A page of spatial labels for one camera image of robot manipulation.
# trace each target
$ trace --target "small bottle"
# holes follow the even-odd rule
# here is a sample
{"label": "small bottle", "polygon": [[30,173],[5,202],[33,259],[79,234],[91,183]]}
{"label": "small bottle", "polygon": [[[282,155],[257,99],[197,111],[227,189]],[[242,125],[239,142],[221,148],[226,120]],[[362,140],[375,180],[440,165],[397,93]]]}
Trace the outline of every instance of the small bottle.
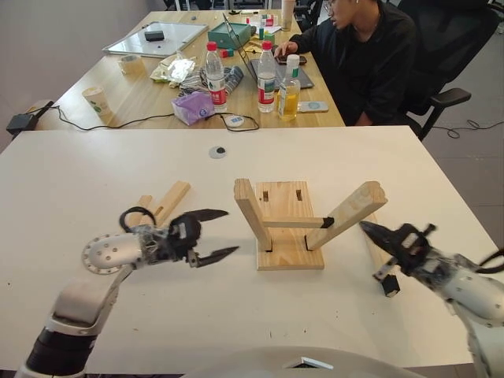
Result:
{"label": "small bottle", "polygon": [[285,77],[278,91],[278,114],[281,120],[294,120],[298,113],[299,92],[301,91],[298,71],[299,55],[288,55]]}
{"label": "small bottle", "polygon": [[208,42],[206,44],[206,81],[212,96],[215,113],[224,113],[228,110],[226,103],[226,88],[224,86],[224,66],[217,55],[217,43]]}
{"label": "small bottle", "polygon": [[269,113],[275,106],[275,58],[271,52],[271,41],[262,43],[262,54],[258,65],[259,111]]}

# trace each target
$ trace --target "mobile phone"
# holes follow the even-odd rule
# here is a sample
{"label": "mobile phone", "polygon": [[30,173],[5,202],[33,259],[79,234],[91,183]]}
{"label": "mobile phone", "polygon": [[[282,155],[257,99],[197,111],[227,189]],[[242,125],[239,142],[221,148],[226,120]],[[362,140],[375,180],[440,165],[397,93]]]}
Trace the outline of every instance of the mobile phone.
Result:
{"label": "mobile phone", "polygon": [[[279,65],[286,65],[287,64],[287,55],[284,55],[282,57],[276,57],[276,62]],[[299,56],[299,65],[305,65],[306,64],[306,58]]]}
{"label": "mobile phone", "polygon": [[328,111],[328,104],[323,101],[300,101],[298,103],[298,113],[325,113]]}

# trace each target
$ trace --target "red bottle label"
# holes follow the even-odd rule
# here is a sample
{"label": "red bottle label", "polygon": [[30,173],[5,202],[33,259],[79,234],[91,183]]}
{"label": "red bottle label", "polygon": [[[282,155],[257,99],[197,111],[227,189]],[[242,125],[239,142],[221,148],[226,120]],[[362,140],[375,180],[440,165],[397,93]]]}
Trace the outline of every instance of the red bottle label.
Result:
{"label": "red bottle label", "polygon": [[261,104],[272,104],[275,101],[275,78],[260,78],[258,81],[258,93]]}
{"label": "red bottle label", "polygon": [[226,89],[224,88],[224,79],[208,80],[208,88],[212,96],[214,105],[223,105],[226,103]]}

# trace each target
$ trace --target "green box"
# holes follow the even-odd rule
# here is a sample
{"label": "green box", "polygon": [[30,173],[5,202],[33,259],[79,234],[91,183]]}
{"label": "green box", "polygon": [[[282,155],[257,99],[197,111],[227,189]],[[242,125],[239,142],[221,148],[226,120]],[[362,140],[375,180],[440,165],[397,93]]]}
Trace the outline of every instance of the green box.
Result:
{"label": "green box", "polygon": [[[231,26],[239,41],[245,46],[250,39],[250,25],[231,23]],[[226,28],[224,22],[208,32],[208,40],[217,42],[217,47],[220,49],[236,50],[235,44],[229,38],[228,28]]]}

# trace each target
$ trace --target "black jacket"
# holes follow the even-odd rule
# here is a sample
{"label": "black jacket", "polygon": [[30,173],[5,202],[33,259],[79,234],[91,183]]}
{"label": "black jacket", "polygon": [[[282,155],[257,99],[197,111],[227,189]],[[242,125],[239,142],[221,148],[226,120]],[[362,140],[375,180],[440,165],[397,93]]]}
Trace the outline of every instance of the black jacket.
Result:
{"label": "black jacket", "polygon": [[403,99],[415,51],[413,21],[390,4],[380,7],[380,21],[365,43],[352,25],[337,30],[330,19],[291,41],[300,54],[311,51],[345,124],[365,112],[373,124],[391,122]]}

